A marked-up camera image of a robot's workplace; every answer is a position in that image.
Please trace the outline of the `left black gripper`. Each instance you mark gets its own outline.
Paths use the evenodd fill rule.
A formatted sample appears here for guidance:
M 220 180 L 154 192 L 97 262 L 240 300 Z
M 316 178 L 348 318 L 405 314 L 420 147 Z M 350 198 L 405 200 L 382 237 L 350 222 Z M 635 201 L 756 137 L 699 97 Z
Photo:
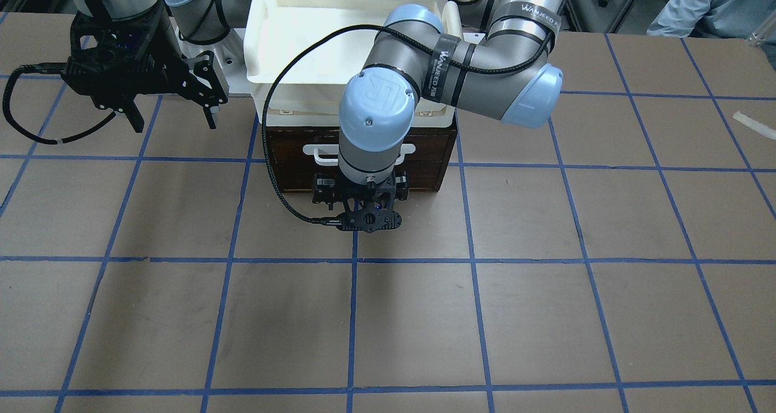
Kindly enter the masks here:
M 342 231 L 372 233 L 399 228 L 402 217 L 394 210 L 394 203 L 396 200 L 407 200 L 408 194 L 406 172 L 392 172 L 382 183 L 367 183 L 365 186 L 353 183 L 341 172 L 335 178 L 328 178 L 324 173 L 313 176 L 313 203 L 325 203 L 330 210 L 337 202 L 344 205 L 344 212 L 335 218 L 324 217 L 321 223 Z

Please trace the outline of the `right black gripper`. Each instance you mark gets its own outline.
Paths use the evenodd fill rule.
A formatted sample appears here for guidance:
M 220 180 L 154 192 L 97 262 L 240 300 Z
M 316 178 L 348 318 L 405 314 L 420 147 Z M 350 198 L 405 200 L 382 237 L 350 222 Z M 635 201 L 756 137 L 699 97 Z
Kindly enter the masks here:
M 155 0 L 128 17 L 108 9 L 108 0 L 84 0 L 85 11 L 70 26 L 70 56 L 61 78 L 97 106 L 124 109 L 135 133 L 145 119 L 136 95 L 174 93 L 203 107 L 208 128 L 217 129 L 219 104 L 228 100 L 215 56 L 186 58 L 178 47 L 166 5 Z

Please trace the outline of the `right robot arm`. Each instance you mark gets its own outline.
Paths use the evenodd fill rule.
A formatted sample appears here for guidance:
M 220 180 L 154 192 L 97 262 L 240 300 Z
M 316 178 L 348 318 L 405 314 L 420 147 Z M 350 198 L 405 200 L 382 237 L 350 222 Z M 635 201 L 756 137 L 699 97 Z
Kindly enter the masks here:
M 172 93 L 199 104 L 209 128 L 227 103 L 222 65 L 244 61 L 238 29 L 253 0 L 73 0 L 70 57 L 61 74 L 97 109 L 125 115 L 136 133 L 138 95 Z

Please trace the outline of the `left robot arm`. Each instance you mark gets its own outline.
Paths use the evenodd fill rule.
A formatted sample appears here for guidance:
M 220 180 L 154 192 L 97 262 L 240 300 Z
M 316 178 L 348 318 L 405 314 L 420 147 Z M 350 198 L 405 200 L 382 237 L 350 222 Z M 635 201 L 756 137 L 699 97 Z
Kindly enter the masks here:
M 396 200 L 407 197 L 394 170 L 421 99 L 502 123 L 537 128 L 555 108 L 563 73 L 548 62 L 565 0 L 497 0 L 477 44 L 444 32 L 418 4 L 397 7 L 376 28 L 364 67 L 339 104 L 338 173 L 318 177 L 313 202 L 344 204 L 314 223 L 374 232 L 400 226 Z

